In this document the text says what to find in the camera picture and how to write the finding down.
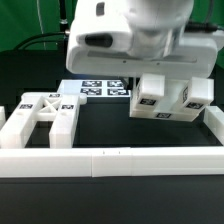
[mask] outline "black table surface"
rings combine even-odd
[[[0,53],[0,105],[6,116],[24,92],[55,92],[74,75],[58,51]],[[224,72],[216,67],[215,101],[223,109]],[[129,99],[92,98],[80,108],[74,147],[220,146],[203,123],[134,119]],[[38,122],[27,148],[48,147],[51,123]],[[223,223],[224,178],[161,176],[0,179],[0,223]]]

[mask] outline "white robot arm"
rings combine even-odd
[[[214,99],[213,80],[207,78],[224,36],[184,33],[193,5],[193,0],[79,0],[67,69],[141,77],[132,91],[132,117],[194,120]]]

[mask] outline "green background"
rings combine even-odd
[[[77,0],[65,0],[67,18],[71,24]],[[59,31],[58,0],[39,0],[44,32]],[[192,19],[204,21],[209,0],[195,0]],[[215,0],[211,22],[224,26],[224,1]],[[22,40],[41,33],[36,0],[0,0],[0,51],[13,49]],[[47,49],[56,49],[55,44],[47,44]],[[43,44],[29,49],[43,49]],[[224,51],[219,53],[217,63],[224,67]]]

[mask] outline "black square pattern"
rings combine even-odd
[[[186,107],[190,108],[190,109],[200,110],[203,106],[204,106],[204,104],[191,102]]]
[[[83,81],[82,86],[84,86],[84,87],[101,87],[102,81]]]
[[[127,96],[128,90],[125,89],[108,89],[108,96]]]
[[[183,103],[187,100],[188,97],[188,87],[183,92]]]
[[[74,108],[74,105],[62,105],[62,110],[72,110]]]
[[[50,94],[49,97],[51,97],[51,98],[58,98],[58,97],[60,97],[60,96],[61,96],[61,95],[58,94],[58,93],[52,93],[52,94]]]
[[[151,99],[141,99],[140,104],[147,105],[147,106],[154,106],[156,103],[156,100]]]
[[[171,117],[172,114],[168,114],[168,113],[159,113],[157,114],[157,118],[163,118],[163,119],[169,119]]]
[[[124,87],[121,81],[107,81],[107,87]]]
[[[22,104],[19,109],[31,109],[33,104]]]
[[[94,88],[94,89],[83,88],[83,89],[81,89],[81,93],[85,93],[85,94],[87,94],[89,96],[102,95],[102,89],[98,89],[98,88]]]

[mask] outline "white block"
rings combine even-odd
[[[180,93],[176,108],[182,112],[200,113],[214,100],[214,80],[193,77]]]
[[[216,106],[205,108],[204,123],[224,145],[224,113]]]
[[[101,149],[92,154],[92,176],[131,176],[132,151]]]
[[[0,107],[0,130],[5,124],[5,108]]]
[[[1,130],[2,148],[24,148],[36,125],[36,112],[43,105],[42,96],[23,98]]]
[[[133,92],[133,108],[153,110],[164,97],[165,76],[143,74],[136,91]]]
[[[133,150],[132,175],[203,175],[224,172],[223,147]]]
[[[61,103],[61,94],[50,94],[49,97],[45,97],[43,103],[44,108],[39,110],[36,114],[38,121],[54,121],[57,115],[57,109]]]
[[[72,148],[79,114],[79,96],[65,95],[51,127],[51,148]]]
[[[0,177],[91,177],[87,149],[1,149]]]
[[[150,111],[138,111],[132,110],[130,117],[146,118],[146,119],[161,119],[161,120],[173,120],[173,121],[193,121],[198,115],[196,114],[184,114],[176,112],[150,112]]]
[[[167,79],[165,81],[165,95],[160,100],[156,110],[160,112],[172,111],[173,105],[177,102],[180,92],[187,83],[188,81],[185,80]]]

